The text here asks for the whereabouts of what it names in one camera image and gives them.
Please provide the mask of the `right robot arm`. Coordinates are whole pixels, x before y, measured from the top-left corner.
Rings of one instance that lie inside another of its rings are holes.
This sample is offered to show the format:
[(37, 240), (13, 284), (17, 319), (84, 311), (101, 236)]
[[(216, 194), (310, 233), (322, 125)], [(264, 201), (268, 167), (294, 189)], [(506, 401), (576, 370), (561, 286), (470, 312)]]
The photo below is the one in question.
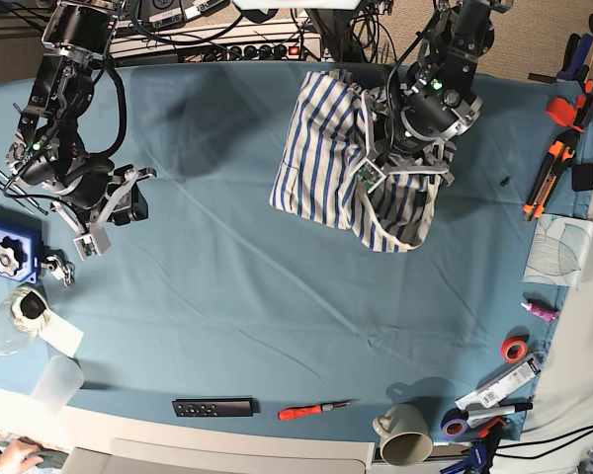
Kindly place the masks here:
[[(152, 168), (118, 168), (112, 161), (127, 134), (125, 86), (109, 56), (125, 6), (123, 1), (56, 3), (42, 35), (47, 52), (6, 156), (10, 173), (0, 180), (6, 198), (49, 201), (51, 211), (73, 230), (82, 259), (110, 248), (107, 223), (122, 226), (147, 218), (138, 184), (156, 175)], [(78, 120), (94, 97), (95, 62), (114, 83), (119, 128), (112, 145), (89, 152)]]

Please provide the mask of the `bystander hand at table edge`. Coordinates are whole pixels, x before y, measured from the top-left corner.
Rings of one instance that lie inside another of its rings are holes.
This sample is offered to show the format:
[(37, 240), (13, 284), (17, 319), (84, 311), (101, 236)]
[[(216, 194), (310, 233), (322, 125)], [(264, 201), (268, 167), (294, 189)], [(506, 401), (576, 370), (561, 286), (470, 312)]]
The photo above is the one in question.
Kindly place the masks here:
[(12, 440), (0, 453), (0, 474), (20, 474), (43, 463), (37, 455), (42, 447), (29, 439)]

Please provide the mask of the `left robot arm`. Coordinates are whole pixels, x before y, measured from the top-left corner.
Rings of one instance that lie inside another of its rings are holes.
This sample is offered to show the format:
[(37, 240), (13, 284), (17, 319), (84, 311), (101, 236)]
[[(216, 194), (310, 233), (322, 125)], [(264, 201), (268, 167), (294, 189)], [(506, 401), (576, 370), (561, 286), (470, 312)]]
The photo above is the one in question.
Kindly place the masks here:
[(453, 141), (480, 116), (472, 83), (494, 42), (490, 16), (511, 7), (509, 1), (438, 2), (409, 48), (418, 56), (405, 76), (392, 68), (381, 90), (362, 93), (365, 155), (351, 174), (368, 193), (394, 176), (452, 181)]

